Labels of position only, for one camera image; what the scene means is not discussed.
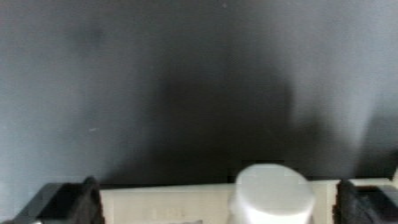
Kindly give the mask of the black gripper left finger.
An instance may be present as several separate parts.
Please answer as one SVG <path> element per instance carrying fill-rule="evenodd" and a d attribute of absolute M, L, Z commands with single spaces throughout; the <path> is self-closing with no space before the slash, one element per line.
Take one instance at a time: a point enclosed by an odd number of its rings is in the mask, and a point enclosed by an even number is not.
<path fill-rule="evenodd" d="M 81 183 L 47 183 L 10 224 L 104 224 L 95 179 L 87 177 Z"/>

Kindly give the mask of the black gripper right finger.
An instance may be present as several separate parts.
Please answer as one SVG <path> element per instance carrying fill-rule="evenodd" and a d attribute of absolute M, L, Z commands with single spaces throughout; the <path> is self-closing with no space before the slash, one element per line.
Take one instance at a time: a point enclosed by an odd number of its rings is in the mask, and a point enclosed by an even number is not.
<path fill-rule="evenodd" d="M 398 189 L 390 185 L 335 186 L 333 224 L 398 224 Z"/>

